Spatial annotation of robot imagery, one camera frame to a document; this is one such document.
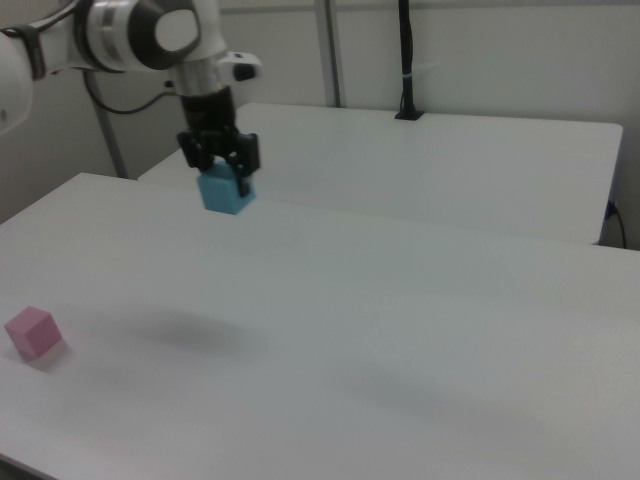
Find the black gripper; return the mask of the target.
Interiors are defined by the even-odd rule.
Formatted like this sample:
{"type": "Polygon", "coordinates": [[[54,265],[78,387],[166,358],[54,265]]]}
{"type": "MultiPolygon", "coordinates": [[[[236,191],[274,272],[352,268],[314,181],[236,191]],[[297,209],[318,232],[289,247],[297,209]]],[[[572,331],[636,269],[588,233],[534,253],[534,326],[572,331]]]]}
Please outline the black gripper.
{"type": "Polygon", "coordinates": [[[202,96],[181,96],[187,129],[177,135],[178,144],[191,168],[201,173],[224,159],[234,170],[240,197],[251,192],[251,176],[260,167],[258,136],[243,134],[236,126],[232,90],[223,87],[202,96]]]}

